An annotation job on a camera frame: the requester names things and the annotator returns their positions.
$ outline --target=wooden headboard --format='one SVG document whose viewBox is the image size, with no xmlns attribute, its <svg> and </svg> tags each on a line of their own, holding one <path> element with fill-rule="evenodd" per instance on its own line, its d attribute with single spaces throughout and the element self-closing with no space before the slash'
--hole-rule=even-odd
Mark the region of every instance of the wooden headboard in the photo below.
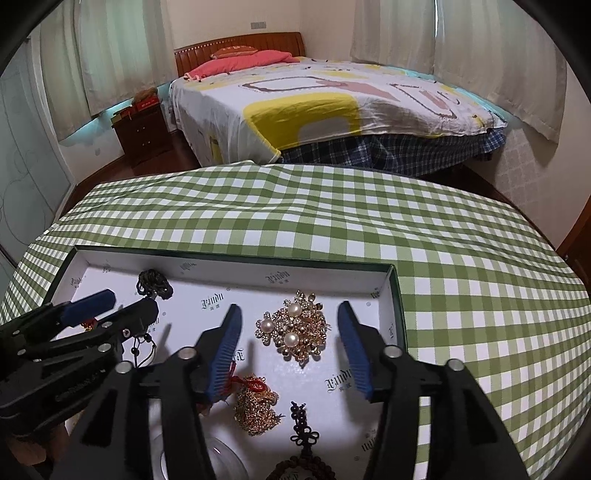
<svg viewBox="0 0 591 480">
<path fill-rule="evenodd" d="M 306 55 L 304 40 L 300 32 L 279 32 L 279 33 L 253 33 L 250 35 L 239 35 L 237 37 L 218 38 L 203 43 L 196 43 L 188 47 L 178 48 L 174 51 L 174 58 L 177 61 L 178 76 L 199 67 L 202 63 L 211 60 L 210 55 L 220 48 L 246 45 L 259 50 L 281 50 L 288 51 L 294 57 Z"/>
</svg>

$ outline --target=pearl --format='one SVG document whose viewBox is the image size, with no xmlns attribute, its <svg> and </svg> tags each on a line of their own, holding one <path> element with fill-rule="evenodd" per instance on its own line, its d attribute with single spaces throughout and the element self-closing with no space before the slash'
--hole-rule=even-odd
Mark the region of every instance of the pearl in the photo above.
<svg viewBox="0 0 591 480">
<path fill-rule="evenodd" d="M 301 305 L 297 302 L 292 303 L 287 307 L 287 314 L 290 317 L 299 317 L 301 315 L 302 309 Z"/>
<path fill-rule="evenodd" d="M 283 342 L 285 343 L 285 346 L 287 346 L 289 348 L 293 348 L 298 343 L 300 343 L 300 337 L 298 336 L 297 333 L 288 333 L 283 338 Z"/>
<path fill-rule="evenodd" d="M 275 323 L 272 320 L 263 320 L 261 322 L 261 330 L 265 333 L 271 333 L 275 329 Z"/>
</svg>

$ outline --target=human hand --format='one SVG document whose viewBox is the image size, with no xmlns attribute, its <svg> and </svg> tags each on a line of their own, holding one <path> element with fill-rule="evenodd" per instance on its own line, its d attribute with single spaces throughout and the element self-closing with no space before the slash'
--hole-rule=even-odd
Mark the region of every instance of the human hand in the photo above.
<svg viewBox="0 0 591 480">
<path fill-rule="evenodd" d="M 58 461 L 66 451 L 69 439 L 66 426 L 62 423 L 51 431 L 46 445 L 19 440 L 15 437 L 7 437 L 5 441 L 20 464 L 32 466 L 43 463 L 47 457 Z"/>
</svg>

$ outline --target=red box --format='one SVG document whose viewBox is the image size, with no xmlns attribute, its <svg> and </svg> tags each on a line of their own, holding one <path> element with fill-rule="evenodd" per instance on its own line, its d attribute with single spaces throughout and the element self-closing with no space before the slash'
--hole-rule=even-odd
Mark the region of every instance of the red box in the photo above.
<svg viewBox="0 0 591 480">
<path fill-rule="evenodd" d="M 160 103 L 160 99 L 156 95 L 152 95 L 151 97 L 147 97 L 135 104 L 135 108 L 138 112 L 142 110 L 146 110 L 147 108 L 158 105 Z"/>
</svg>

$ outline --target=beaded bracelet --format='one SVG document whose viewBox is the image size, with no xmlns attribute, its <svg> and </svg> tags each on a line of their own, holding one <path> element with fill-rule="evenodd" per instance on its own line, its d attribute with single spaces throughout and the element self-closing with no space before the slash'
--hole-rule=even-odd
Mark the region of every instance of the beaded bracelet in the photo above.
<svg viewBox="0 0 591 480">
<path fill-rule="evenodd" d="M 306 419 L 306 404 L 298 406 L 291 402 L 291 418 L 295 420 L 294 430 L 297 435 L 291 436 L 291 441 L 298 447 L 302 447 L 300 456 L 292 456 L 289 460 L 279 462 L 269 474 L 267 480 L 280 480 L 281 476 L 290 468 L 302 467 L 308 470 L 316 480 L 333 480 L 335 473 L 332 468 L 324 463 L 320 457 L 312 456 L 312 446 L 316 444 L 320 434 L 313 432 Z"/>
</svg>

